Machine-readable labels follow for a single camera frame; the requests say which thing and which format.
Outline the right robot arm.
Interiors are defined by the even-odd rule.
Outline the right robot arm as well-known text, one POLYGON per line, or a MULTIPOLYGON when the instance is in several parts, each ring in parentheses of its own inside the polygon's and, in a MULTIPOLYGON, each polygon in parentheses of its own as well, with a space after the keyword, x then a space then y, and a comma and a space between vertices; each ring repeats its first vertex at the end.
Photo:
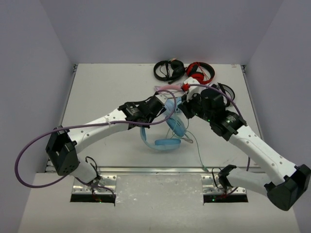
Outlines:
POLYGON ((212 131, 239 148, 263 170, 262 174, 227 165, 218 173, 224 190, 242 187, 266 196, 278 209, 288 211, 307 191, 311 170, 296 165, 265 143, 243 119, 239 111, 227 110, 222 91, 200 84, 184 84, 178 108, 186 118, 199 117, 209 123, 212 131))

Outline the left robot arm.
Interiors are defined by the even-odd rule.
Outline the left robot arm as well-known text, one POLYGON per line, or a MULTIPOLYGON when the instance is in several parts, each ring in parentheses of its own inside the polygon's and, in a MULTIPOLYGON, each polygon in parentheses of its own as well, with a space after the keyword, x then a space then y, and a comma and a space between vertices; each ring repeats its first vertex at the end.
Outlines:
POLYGON ((126 102, 111 113, 79 128, 55 128, 50 135, 46 152, 56 173, 59 176, 72 175, 87 184, 98 181, 98 172, 78 154, 112 134, 149 126, 159 113, 164 112, 166 101, 164 95, 156 93, 143 101, 126 102))

